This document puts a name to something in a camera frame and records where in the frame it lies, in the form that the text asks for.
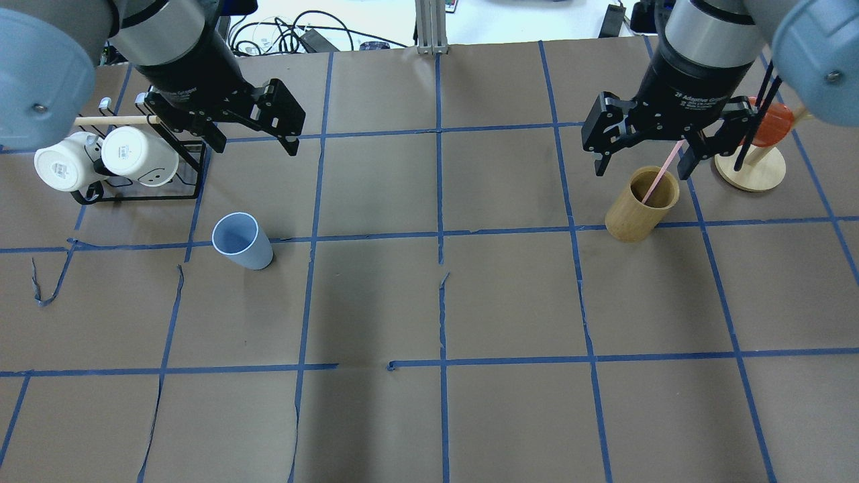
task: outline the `blue plastic cup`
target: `blue plastic cup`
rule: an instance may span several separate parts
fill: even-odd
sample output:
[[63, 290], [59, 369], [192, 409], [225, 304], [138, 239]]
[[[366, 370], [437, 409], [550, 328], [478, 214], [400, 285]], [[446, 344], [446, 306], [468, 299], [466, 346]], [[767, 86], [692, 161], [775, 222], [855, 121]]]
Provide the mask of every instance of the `blue plastic cup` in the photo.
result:
[[230, 213], [212, 230], [212, 245], [235, 263], [261, 270], [271, 263], [271, 242], [256, 218], [245, 212]]

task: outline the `pink straw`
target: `pink straw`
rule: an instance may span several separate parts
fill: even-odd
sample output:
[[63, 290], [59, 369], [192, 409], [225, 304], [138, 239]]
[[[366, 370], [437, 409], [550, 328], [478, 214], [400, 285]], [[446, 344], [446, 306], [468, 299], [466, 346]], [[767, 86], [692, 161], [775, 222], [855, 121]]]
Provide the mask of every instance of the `pink straw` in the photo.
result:
[[674, 149], [673, 149], [673, 150], [671, 150], [671, 154], [670, 154], [670, 155], [668, 155], [668, 159], [666, 159], [666, 160], [665, 160], [665, 164], [663, 164], [663, 165], [662, 165], [662, 168], [660, 168], [660, 169], [659, 169], [659, 174], [657, 174], [657, 175], [656, 175], [656, 179], [655, 179], [655, 180], [653, 180], [653, 184], [652, 184], [652, 185], [650, 185], [650, 189], [649, 189], [649, 190], [647, 190], [647, 194], [645, 194], [645, 195], [644, 195], [644, 198], [642, 198], [642, 205], [644, 205], [645, 203], [647, 203], [648, 198], [650, 198], [650, 195], [651, 195], [651, 194], [653, 194], [653, 190], [655, 190], [655, 189], [656, 189], [656, 185], [658, 185], [658, 184], [659, 184], [659, 180], [661, 180], [661, 179], [662, 179], [662, 176], [664, 176], [664, 175], [665, 175], [665, 172], [668, 170], [668, 166], [670, 166], [670, 165], [671, 165], [671, 161], [673, 161], [673, 160], [674, 160], [674, 157], [675, 157], [675, 156], [677, 155], [677, 153], [680, 151], [680, 146], [682, 146], [682, 145], [683, 145], [683, 141], [684, 141], [684, 139], [680, 139], [680, 140], [679, 140], [679, 141], [674, 145]]

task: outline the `white ceramic mug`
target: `white ceramic mug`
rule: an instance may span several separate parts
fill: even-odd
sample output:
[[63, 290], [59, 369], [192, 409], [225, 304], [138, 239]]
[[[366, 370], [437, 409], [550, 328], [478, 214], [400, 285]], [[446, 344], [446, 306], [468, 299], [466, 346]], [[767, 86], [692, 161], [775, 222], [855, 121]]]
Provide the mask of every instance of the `white ceramic mug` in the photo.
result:
[[101, 138], [79, 131], [53, 146], [36, 151], [33, 163], [36, 173], [58, 191], [81, 190], [107, 176], [95, 172], [95, 161], [101, 154]]
[[129, 125], [107, 135], [101, 160], [112, 173], [144, 186], [168, 183], [179, 168], [179, 153], [167, 141]]

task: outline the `screw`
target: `screw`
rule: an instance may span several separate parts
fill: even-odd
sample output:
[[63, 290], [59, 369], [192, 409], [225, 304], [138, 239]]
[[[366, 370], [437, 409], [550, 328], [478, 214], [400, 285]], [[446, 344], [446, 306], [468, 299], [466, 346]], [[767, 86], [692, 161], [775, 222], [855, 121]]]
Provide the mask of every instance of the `screw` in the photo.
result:
[[826, 74], [825, 79], [828, 83], [834, 84], [841, 80], [841, 76], [842, 74], [840, 70], [833, 70], [832, 72]]

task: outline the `wooden cup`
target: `wooden cup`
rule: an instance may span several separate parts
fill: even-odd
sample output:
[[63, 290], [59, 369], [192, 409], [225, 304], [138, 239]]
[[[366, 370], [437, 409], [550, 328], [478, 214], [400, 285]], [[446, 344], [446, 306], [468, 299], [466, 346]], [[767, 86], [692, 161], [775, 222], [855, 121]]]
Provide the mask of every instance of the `wooden cup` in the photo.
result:
[[647, 204], [641, 202], [659, 174], [656, 166], [639, 168], [620, 192], [606, 214], [608, 232], [622, 242], [640, 242], [677, 204], [680, 187], [677, 179], [666, 172], [650, 194]]

